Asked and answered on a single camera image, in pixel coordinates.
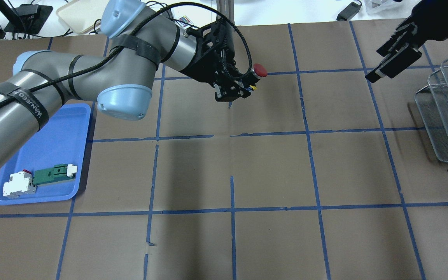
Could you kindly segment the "red emergency stop button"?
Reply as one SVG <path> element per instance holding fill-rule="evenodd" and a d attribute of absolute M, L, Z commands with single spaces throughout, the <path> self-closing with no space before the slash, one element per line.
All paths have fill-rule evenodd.
<path fill-rule="evenodd" d="M 248 75 L 248 81 L 247 83 L 250 85 L 250 87 L 256 87 L 257 83 L 264 77 L 267 77 L 268 71 L 265 69 L 264 66 L 262 66 L 259 63 L 255 63 L 252 66 L 252 69 L 250 71 L 250 74 Z"/>

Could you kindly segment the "clear plastic bag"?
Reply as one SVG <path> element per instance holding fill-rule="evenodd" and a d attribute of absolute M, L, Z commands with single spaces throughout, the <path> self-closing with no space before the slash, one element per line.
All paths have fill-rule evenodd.
<path fill-rule="evenodd" d="M 419 0 L 363 0 L 371 16 L 409 15 Z"/>

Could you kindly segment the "black power adapter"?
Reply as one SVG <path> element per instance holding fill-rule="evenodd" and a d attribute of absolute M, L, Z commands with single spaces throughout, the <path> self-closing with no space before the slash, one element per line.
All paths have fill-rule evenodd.
<path fill-rule="evenodd" d="M 359 13 L 362 6 L 363 4 L 361 0 L 352 0 L 337 14 L 336 21 L 350 21 L 356 14 Z"/>

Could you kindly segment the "blue plastic tray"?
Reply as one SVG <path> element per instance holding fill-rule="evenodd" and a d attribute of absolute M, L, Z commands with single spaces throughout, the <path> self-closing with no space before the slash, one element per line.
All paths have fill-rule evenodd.
<path fill-rule="evenodd" d="M 88 138 L 91 107 L 87 103 L 64 105 L 44 128 L 36 133 L 0 169 L 0 205 L 18 205 L 64 201 L 73 198 L 79 189 L 82 164 Z M 13 173 L 73 164 L 78 167 L 76 177 L 47 186 L 39 186 L 34 194 L 6 198 L 3 185 Z"/>

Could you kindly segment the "green terminal block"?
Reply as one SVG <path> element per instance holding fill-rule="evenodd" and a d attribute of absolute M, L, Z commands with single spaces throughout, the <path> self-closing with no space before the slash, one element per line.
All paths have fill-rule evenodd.
<path fill-rule="evenodd" d="M 36 170 L 33 174 L 35 186 L 49 186 L 75 179 L 78 166 L 73 164 L 57 164 L 50 168 Z"/>

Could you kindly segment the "white circuit breaker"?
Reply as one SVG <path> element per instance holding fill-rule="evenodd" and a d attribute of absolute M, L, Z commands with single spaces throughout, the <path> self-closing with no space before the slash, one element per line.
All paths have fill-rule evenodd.
<path fill-rule="evenodd" d="M 14 199 L 24 194 L 35 194 L 36 189 L 32 173 L 23 170 L 9 176 L 9 180 L 3 184 L 2 195 L 5 198 Z"/>

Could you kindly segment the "aluminium frame post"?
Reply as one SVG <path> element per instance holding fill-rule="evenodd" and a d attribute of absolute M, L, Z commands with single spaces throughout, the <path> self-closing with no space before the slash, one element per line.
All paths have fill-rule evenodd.
<path fill-rule="evenodd" d="M 216 0 L 216 10 L 235 24 L 234 0 Z"/>

